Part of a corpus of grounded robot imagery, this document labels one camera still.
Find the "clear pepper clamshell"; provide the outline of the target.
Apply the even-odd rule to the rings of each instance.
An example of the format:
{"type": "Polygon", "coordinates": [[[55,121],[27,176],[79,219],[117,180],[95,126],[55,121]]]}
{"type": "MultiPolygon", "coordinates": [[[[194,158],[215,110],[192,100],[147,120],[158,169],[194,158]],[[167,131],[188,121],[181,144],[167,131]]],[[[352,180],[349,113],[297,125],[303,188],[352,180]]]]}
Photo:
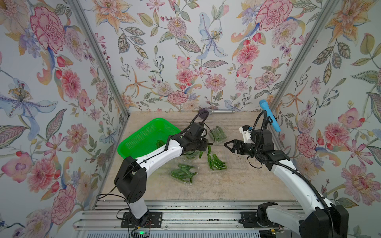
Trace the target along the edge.
{"type": "Polygon", "coordinates": [[[228,132],[221,126],[215,126],[211,128],[210,138],[212,141],[222,143],[228,139],[228,132]]]}
{"type": "Polygon", "coordinates": [[[170,174],[172,178],[180,182],[193,184],[193,179],[197,175],[197,167],[180,163],[177,165],[177,168],[170,172],[170,174]]]}
{"type": "Polygon", "coordinates": [[[215,153],[212,153],[211,146],[208,146],[205,152],[192,151],[185,153],[183,156],[188,160],[193,160],[195,158],[201,159],[204,154],[206,154],[208,166],[212,171],[221,171],[227,169],[227,164],[221,161],[215,153]]]}

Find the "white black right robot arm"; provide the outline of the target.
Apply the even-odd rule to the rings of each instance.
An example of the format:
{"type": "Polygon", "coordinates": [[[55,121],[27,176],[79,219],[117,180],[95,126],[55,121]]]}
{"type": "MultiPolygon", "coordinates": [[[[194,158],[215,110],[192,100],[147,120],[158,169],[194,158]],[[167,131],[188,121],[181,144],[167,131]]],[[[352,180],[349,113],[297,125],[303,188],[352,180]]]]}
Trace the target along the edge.
{"type": "Polygon", "coordinates": [[[342,205],[332,204],[299,172],[290,158],[276,150],[269,130],[240,128],[243,140],[231,140],[224,146],[234,154],[255,158],[276,175],[297,199],[304,213],[288,211],[275,202],[258,206],[255,218],[242,217],[244,224],[257,223],[267,228],[280,225],[301,238],[346,238],[349,213],[342,205]]]}

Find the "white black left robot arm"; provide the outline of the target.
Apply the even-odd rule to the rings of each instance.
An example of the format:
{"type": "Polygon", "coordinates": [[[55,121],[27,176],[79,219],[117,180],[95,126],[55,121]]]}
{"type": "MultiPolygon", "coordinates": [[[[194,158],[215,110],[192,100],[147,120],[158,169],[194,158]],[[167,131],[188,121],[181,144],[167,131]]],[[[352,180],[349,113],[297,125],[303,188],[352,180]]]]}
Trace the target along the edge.
{"type": "Polygon", "coordinates": [[[167,162],[186,152],[206,151],[208,140],[204,122],[190,123],[178,134],[170,135],[165,144],[153,152],[133,159],[124,159],[115,177],[116,189],[124,196],[131,214],[137,221],[148,220],[149,209],[143,195],[146,192],[149,176],[167,162]]]}

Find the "purple foam microphone cube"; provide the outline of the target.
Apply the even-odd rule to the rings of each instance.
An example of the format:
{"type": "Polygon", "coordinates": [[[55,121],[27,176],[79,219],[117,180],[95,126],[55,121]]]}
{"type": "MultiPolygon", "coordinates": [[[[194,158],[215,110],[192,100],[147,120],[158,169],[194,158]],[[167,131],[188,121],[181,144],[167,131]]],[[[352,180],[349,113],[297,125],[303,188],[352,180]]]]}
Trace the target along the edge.
{"type": "Polygon", "coordinates": [[[200,109],[200,110],[198,111],[198,114],[199,114],[199,117],[200,117],[200,118],[205,119],[205,118],[208,117],[208,115],[209,115],[209,111],[208,111],[208,109],[200,109]]]}

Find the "green pepper pile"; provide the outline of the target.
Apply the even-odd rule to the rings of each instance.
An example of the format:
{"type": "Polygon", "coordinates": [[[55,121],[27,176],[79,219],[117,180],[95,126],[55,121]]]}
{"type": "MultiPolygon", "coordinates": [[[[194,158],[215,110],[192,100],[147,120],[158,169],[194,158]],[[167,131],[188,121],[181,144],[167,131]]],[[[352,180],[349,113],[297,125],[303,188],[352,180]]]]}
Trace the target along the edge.
{"type": "Polygon", "coordinates": [[[210,145],[207,146],[207,160],[209,168],[213,171],[227,169],[226,163],[221,161],[215,153],[212,153],[210,145]]]}

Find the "green plastic basket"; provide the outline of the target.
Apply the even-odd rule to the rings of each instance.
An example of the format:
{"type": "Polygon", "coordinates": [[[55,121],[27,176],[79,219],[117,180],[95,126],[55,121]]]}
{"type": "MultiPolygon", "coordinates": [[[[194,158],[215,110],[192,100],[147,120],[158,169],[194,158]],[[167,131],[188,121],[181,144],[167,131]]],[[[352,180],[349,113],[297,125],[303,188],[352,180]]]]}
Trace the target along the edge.
{"type": "Polygon", "coordinates": [[[176,135],[180,131],[166,119],[153,119],[121,142],[118,146],[118,154],[123,159],[128,157],[137,159],[156,150],[158,141],[167,142],[170,135],[176,135]]]}

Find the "blue microphone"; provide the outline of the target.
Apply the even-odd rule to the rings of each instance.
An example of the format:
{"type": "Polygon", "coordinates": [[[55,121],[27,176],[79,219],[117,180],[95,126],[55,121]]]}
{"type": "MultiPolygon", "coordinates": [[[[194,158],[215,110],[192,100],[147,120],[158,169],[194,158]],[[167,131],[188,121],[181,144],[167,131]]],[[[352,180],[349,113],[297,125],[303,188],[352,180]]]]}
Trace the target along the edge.
{"type": "Polygon", "coordinates": [[[275,119],[275,116],[272,113],[268,102],[266,100],[260,100],[260,107],[262,108],[263,111],[265,111],[267,113],[267,119],[268,119],[269,123],[272,125],[272,127],[274,128],[274,130],[276,132],[281,132],[281,128],[280,128],[277,120],[275,119]]]}

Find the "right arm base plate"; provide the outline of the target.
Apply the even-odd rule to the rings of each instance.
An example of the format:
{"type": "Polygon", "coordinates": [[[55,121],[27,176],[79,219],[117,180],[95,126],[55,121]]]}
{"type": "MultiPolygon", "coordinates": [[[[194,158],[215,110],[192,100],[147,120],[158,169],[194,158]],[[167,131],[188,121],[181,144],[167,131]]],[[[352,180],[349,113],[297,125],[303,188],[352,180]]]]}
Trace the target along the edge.
{"type": "Polygon", "coordinates": [[[270,221],[260,221],[257,212],[241,212],[241,218],[238,220],[244,228],[264,228],[264,229],[279,229],[282,228],[278,223],[270,221]]]}

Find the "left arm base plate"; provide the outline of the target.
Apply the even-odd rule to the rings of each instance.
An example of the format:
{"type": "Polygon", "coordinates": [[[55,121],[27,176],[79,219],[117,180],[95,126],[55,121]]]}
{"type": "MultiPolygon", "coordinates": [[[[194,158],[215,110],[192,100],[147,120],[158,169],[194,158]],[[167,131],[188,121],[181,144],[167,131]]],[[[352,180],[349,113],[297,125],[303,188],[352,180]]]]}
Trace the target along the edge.
{"type": "Polygon", "coordinates": [[[139,219],[130,212],[125,212],[122,217],[121,228],[161,228],[162,219],[162,212],[148,211],[139,219]]]}

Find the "aluminium rail frame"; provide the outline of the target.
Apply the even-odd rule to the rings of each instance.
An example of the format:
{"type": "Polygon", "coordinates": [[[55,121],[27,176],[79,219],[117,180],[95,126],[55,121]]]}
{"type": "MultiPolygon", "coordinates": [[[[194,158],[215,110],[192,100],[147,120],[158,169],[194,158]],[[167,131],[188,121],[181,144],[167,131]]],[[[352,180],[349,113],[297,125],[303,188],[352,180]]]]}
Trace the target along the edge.
{"type": "Polygon", "coordinates": [[[73,224],[76,231],[135,230],[203,230],[243,228],[239,220],[243,212],[254,213],[264,200],[147,200],[149,215],[146,224],[129,212],[128,205],[120,200],[97,201],[93,210],[82,212],[73,224]]]}

